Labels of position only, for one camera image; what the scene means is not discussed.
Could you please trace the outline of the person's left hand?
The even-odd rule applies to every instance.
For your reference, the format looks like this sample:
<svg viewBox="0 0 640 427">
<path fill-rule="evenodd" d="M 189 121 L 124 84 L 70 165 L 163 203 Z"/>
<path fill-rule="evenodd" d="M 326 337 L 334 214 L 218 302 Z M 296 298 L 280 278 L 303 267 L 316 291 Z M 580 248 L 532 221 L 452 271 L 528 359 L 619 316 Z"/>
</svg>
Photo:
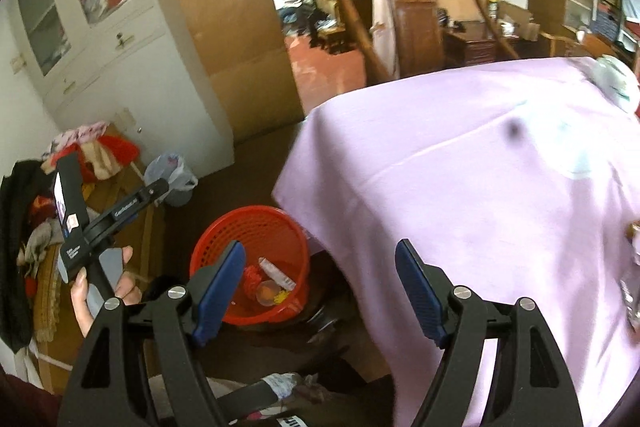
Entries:
<svg viewBox="0 0 640 427">
<path fill-rule="evenodd" d="M 115 296 L 122 300 L 126 306 L 137 305 L 142 301 L 142 290 L 137 284 L 134 273 L 124 270 L 115 286 Z M 86 268 L 81 268 L 77 273 L 74 283 L 70 288 L 70 300 L 79 326 L 81 335 L 87 337 L 91 326 L 99 312 L 99 291 L 88 280 Z"/>
</svg>

